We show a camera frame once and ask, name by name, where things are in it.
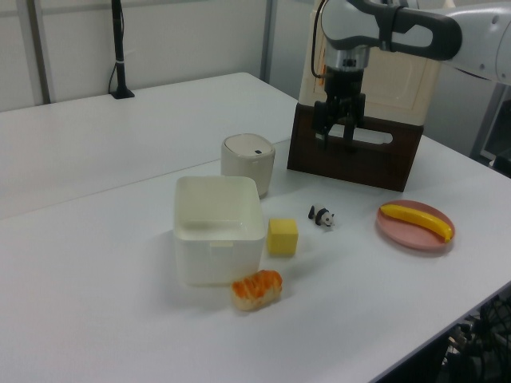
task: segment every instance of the cup lid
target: cup lid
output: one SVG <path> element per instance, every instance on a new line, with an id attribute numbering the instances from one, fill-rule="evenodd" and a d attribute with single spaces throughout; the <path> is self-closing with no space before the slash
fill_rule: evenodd
<path id="1" fill-rule="evenodd" d="M 227 138 L 225 146 L 239 156 L 260 156 L 273 152 L 273 145 L 256 134 L 245 133 Z"/>

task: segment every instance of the small white cup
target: small white cup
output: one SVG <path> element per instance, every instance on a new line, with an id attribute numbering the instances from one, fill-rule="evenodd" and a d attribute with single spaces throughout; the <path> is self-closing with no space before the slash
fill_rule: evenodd
<path id="1" fill-rule="evenodd" d="M 275 147 L 265 138 L 245 133 L 230 136 L 222 143 L 222 176 L 252 178 L 262 198 L 270 185 Z"/>

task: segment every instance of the dark brown wooden box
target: dark brown wooden box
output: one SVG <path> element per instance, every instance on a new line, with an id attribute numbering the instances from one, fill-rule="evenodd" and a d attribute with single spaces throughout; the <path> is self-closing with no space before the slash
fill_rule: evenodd
<path id="1" fill-rule="evenodd" d="M 392 135 L 389 144 L 369 144 L 328 137 L 318 148 L 312 129 L 314 108 L 296 105 L 287 168 L 402 192 L 405 189 L 424 128 L 364 117 L 364 129 Z"/>

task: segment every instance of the black stand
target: black stand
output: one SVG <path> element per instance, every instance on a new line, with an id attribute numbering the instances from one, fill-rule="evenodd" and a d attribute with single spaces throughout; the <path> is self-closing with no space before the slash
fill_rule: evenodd
<path id="1" fill-rule="evenodd" d="M 125 54 L 122 46 L 123 25 L 121 19 L 121 0 L 112 0 L 112 19 L 113 42 L 115 44 L 115 65 L 117 71 L 117 90 L 110 94 L 112 94 L 113 98 L 120 100 L 123 98 L 135 97 L 133 92 L 126 86 Z"/>

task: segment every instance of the pink plate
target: pink plate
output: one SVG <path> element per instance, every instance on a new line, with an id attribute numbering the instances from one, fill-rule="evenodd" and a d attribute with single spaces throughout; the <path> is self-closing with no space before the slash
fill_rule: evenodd
<path id="1" fill-rule="evenodd" d="M 388 203 L 401 205 L 404 207 L 412 207 L 413 209 L 434 215 L 435 217 L 446 222 L 451 227 L 451 229 L 453 229 L 453 238 L 456 234 L 454 225 L 451 220 L 434 207 L 407 199 L 390 201 L 385 204 Z M 387 234 L 397 243 L 401 243 L 403 246 L 412 247 L 419 250 L 436 250 L 448 244 L 444 242 L 444 239 L 440 235 L 437 235 L 432 231 L 425 229 L 424 227 L 387 217 L 380 211 L 380 209 L 378 209 L 378 214 L 376 215 L 376 223 L 385 234 Z"/>

